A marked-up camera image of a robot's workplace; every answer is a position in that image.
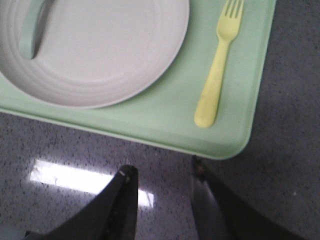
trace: plate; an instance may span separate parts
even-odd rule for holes
[[[18,46],[30,2],[0,2],[0,71],[64,107],[108,106],[146,89],[174,60],[189,20],[188,0],[50,0],[29,60]]]

